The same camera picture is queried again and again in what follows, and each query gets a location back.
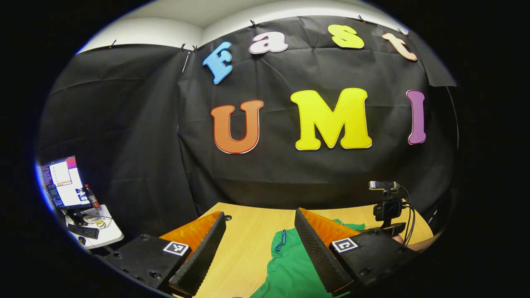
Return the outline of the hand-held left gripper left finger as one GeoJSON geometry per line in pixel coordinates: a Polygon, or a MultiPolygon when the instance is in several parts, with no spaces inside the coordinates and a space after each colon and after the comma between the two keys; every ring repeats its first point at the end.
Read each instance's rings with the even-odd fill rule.
{"type": "Polygon", "coordinates": [[[226,230],[216,211],[163,236],[142,234],[104,257],[104,263],[167,294],[195,296],[226,230]]]}

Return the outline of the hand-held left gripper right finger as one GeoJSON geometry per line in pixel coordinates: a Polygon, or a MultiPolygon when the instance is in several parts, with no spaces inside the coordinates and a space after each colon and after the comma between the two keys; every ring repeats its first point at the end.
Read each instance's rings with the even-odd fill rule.
{"type": "Polygon", "coordinates": [[[418,253],[388,228],[357,231],[312,211],[295,211],[295,229],[327,292],[358,293],[382,283],[418,253]]]}

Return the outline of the green T-shirt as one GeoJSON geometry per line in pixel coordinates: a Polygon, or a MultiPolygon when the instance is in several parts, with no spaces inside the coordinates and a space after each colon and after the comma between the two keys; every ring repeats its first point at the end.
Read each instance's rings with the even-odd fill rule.
{"type": "Polygon", "coordinates": [[[274,235],[267,277],[250,298],[333,298],[320,281],[295,228],[274,235]]]}

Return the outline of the white side table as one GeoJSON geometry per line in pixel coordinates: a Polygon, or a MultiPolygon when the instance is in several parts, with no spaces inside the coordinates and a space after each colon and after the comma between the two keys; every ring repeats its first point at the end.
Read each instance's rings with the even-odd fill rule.
{"type": "Polygon", "coordinates": [[[72,209],[64,212],[64,222],[66,227],[68,224],[73,224],[88,228],[98,228],[95,225],[95,223],[98,221],[104,221],[107,224],[106,228],[99,229],[98,239],[89,239],[73,234],[72,232],[69,232],[67,228],[67,231],[77,242],[77,244],[81,245],[81,247],[86,250],[104,247],[114,242],[121,241],[124,238],[123,232],[121,232],[119,229],[106,205],[100,206],[100,211],[96,210],[95,208],[90,208],[79,212],[74,212],[72,209]]]}

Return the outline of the black keyboard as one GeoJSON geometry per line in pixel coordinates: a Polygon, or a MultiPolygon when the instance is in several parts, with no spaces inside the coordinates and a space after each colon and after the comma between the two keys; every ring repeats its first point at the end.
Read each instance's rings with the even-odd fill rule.
{"type": "Polygon", "coordinates": [[[67,225],[68,231],[72,232],[73,234],[83,236],[85,238],[89,239],[98,239],[99,238],[99,232],[100,230],[98,228],[88,228],[81,225],[73,225],[68,223],[67,225]]]}

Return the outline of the red capped dark bottle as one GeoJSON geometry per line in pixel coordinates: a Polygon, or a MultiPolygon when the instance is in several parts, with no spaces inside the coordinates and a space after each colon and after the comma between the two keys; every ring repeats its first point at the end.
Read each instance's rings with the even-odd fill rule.
{"type": "Polygon", "coordinates": [[[88,184],[84,185],[84,190],[85,190],[85,194],[86,194],[89,202],[91,202],[92,207],[95,208],[96,210],[100,211],[101,210],[101,206],[100,206],[97,198],[95,197],[94,192],[91,190],[91,188],[89,188],[88,184]]]}

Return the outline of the black backdrop cloth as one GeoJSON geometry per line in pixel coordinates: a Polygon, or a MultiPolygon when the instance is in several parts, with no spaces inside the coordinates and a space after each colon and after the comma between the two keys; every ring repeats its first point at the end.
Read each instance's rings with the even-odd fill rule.
{"type": "Polygon", "coordinates": [[[197,52],[161,45],[95,49],[72,58],[48,96],[41,164],[76,157],[81,179],[127,239],[160,236],[218,202],[295,209],[375,204],[369,181],[396,181],[424,217],[452,183],[454,81],[416,35],[332,16],[275,19],[197,52]],[[293,93],[330,109],[367,92],[371,147],[295,147],[293,93]]]}

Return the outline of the computer monitor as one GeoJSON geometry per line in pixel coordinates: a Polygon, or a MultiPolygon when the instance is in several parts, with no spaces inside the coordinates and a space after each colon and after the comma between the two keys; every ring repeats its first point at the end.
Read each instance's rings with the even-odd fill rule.
{"type": "Polygon", "coordinates": [[[41,165],[40,173],[43,190],[56,208],[65,210],[91,207],[75,155],[41,165]]]}

